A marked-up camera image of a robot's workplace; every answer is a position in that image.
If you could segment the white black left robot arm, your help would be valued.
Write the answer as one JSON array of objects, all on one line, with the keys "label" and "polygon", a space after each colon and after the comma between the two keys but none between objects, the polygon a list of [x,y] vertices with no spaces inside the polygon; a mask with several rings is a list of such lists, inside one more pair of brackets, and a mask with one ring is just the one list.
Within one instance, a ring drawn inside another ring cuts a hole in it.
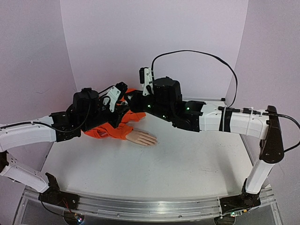
[{"label": "white black left robot arm", "polygon": [[8,150],[33,143],[62,142],[80,137],[102,124],[116,128],[128,107],[120,100],[128,87],[120,82],[104,91],[83,88],[73,96],[72,105],[62,112],[32,121],[1,125],[0,127],[0,174],[39,192],[39,200],[58,206],[76,208],[78,195],[62,192],[56,178],[23,165]]}]

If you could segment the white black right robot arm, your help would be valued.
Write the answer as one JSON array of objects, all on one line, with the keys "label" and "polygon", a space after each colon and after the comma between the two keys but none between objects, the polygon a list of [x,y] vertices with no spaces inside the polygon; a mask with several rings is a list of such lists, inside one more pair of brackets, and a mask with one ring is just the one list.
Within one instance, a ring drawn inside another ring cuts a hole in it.
[{"label": "white black right robot arm", "polygon": [[276,108],[235,109],[203,101],[184,101],[180,83],[169,77],[144,84],[143,90],[125,94],[135,113],[149,113],[172,123],[175,128],[200,132],[220,131],[248,135],[260,140],[260,155],[244,181],[241,194],[220,199],[221,213],[231,214],[261,204],[259,194],[275,164],[284,158],[284,147]]}]

